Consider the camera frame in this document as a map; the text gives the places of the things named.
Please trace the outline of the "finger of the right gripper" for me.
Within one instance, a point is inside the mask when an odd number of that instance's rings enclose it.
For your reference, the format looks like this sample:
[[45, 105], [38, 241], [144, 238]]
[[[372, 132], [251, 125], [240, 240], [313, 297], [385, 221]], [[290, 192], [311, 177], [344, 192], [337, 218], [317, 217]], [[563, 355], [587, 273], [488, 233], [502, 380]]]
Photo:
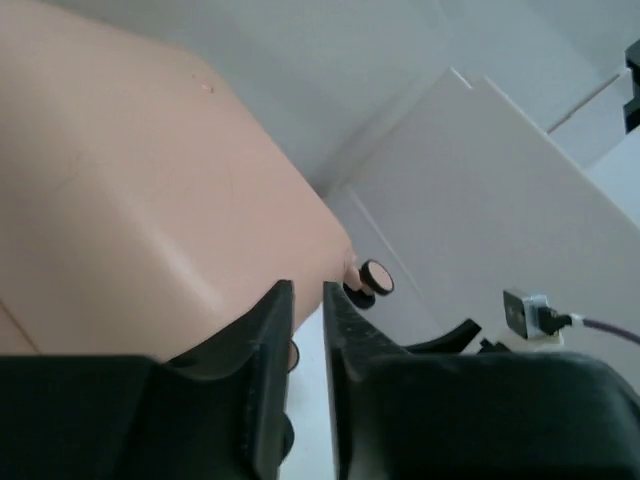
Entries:
[[412, 354], [460, 354], [481, 332], [482, 328], [472, 319], [466, 319], [446, 334], [426, 342], [404, 346]]

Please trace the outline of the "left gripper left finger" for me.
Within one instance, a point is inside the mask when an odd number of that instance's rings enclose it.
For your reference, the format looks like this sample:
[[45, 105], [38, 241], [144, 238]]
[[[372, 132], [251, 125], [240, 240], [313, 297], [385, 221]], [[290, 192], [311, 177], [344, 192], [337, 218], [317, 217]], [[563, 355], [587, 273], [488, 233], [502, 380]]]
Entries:
[[293, 286], [168, 362], [5, 356], [5, 479], [274, 479], [285, 412]]

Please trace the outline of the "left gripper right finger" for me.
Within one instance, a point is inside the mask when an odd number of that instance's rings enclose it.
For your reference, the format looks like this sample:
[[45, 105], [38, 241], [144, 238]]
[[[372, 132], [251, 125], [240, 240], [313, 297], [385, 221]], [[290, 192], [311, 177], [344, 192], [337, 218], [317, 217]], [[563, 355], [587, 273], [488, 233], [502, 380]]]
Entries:
[[575, 353], [397, 345], [323, 292], [340, 479], [635, 479], [639, 398]]

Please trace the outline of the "pink hard-shell suitcase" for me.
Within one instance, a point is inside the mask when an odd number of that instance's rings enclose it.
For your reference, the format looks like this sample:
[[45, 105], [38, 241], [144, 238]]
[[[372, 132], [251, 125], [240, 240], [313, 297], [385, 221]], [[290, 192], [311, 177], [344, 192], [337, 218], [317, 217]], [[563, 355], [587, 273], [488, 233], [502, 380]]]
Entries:
[[1, 350], [196, 361], [278, 281], [394, 289], [199, 58], [42, 1], [1, 5]]

